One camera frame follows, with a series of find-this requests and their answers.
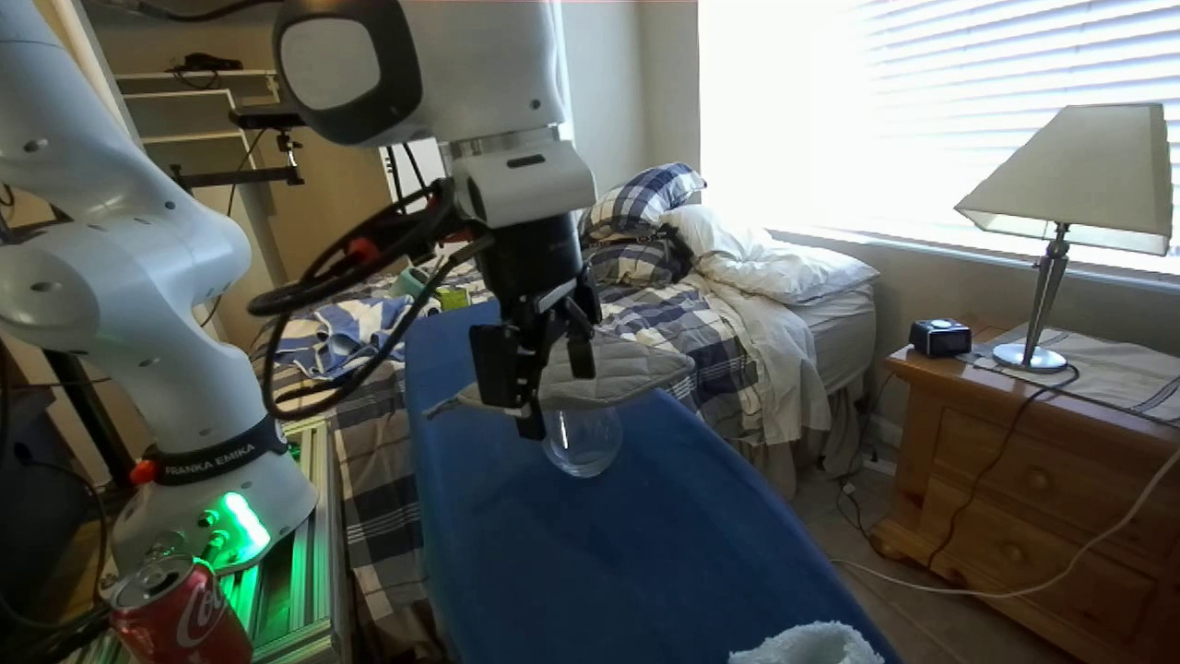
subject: wooden nightstand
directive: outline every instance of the wooden nightstand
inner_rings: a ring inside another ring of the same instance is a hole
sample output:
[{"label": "wooden nightstand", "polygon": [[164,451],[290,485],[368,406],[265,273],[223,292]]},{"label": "wooden nightstand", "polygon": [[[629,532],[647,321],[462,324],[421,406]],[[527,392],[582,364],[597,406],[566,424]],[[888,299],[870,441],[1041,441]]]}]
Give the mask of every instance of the wooden nightstand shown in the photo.
[{"label": "wooden nightstand", "polygon": [[[1145,418],[977,369],[967,358],[895,350],[910,386],[883,556],[954,588],[1020,590],[1116,524],[1180,435]],[[1180,656],[1180,467],[1116,536],[1027,599],[984,599],[1081,661]]]}]

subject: plaid blanket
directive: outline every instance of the plaid blanket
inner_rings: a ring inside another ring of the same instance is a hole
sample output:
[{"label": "plaid blanket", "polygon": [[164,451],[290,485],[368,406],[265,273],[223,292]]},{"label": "plaid blanket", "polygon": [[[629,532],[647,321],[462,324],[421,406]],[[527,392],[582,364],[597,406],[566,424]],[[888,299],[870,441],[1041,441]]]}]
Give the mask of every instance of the plaid blanket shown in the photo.
[{"label": "plaid blanket", "polygon": [[[448,289],[467,303],[487,299],[476,268],[455,268]],[[698,371],[672,392],[693,406],[716,431],[741,439],[755,414],[755,364],[730,324],[721,303],[710,303],[693,276],[658,289],[613,289],[599,334],[628,334],[653,348],[675,348]],[[305,380],[288,360],[281,386]],[[334,460],[344,478],[345,562],[363,618],[374,631],[379,656],[438,661],[443,637],[427,610],[421,508],[410,460],[410,422],[400,410],[400,355],[374,369],[363,386],[330,410],[339,429]]]}]

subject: drawer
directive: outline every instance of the drawer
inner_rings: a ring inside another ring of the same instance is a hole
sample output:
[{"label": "drawer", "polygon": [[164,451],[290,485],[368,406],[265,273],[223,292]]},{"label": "drawer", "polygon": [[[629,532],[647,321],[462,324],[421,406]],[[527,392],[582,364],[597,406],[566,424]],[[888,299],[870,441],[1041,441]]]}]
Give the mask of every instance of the drawer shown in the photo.
[{"label": "drawer", "polygon": [[[1059,575],[1071,554],[1077,543],[1025,524],[1020,504],[979,492],[957,516],[952,543],[935,554],[931,570],[977,590],[1020,590]],[[1150,594],[1155,584],[1145,575],[1086,554],[1055,588],[1010,602],[1037,613],[1052,634],[1130,640]]]},{"label": "drawer", "polygon": [[[1020,514],[1065,532],[1077,543],[1086,543],[1090,536],[1116,524],[1145,485],[1150,471],[1166,460],[1159,457],[1159,463],[1145,463],[1119,457],[1119,463],[1107,463],[1097,455],[1086,457],[1082,445],[1060,451],[1037,435],[1012,435],[994,460],[1000,441],[1000,424],[947,414],[935,471],[957,474],[967,484],[984,471],[979,485],[1016,503]],[[1144,569],[1168,564],[1180,536],[1180,514],[1166,504],[1180,504],[1176,478],[1166,478],[1155,498],[1130,516],[1130,524],[1111,536],[1097,548],[1107,548],[1111,556],[1139,562]]]}]

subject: small black device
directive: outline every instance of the small black device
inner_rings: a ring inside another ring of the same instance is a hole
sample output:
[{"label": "small black device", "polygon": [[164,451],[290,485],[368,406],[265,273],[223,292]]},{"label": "small black device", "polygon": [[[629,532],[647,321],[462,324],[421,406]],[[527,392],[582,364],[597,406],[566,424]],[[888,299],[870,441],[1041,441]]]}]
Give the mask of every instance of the small black device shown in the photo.
[{"label": "small black device", "polygon": [[970,324],[952,316],[915,321],[910,348],[929,358],[970,355]]}]

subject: table lamp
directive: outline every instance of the table lamp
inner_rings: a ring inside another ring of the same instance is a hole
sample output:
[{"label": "table lamp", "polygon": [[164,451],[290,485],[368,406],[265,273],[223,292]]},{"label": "table lamp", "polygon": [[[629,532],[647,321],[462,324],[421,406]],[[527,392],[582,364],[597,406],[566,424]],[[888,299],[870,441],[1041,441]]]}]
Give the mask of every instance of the table lamp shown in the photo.
[{"label": "table lamp", "polygon": [[1166,253],[1172,165],[1161,103],[1060,107],[954,205],[977,230],[1045,237],[1025,340],[993,348],[1000,364],[1055,371],[1068,360],[1041,348],[1068,244]]}]

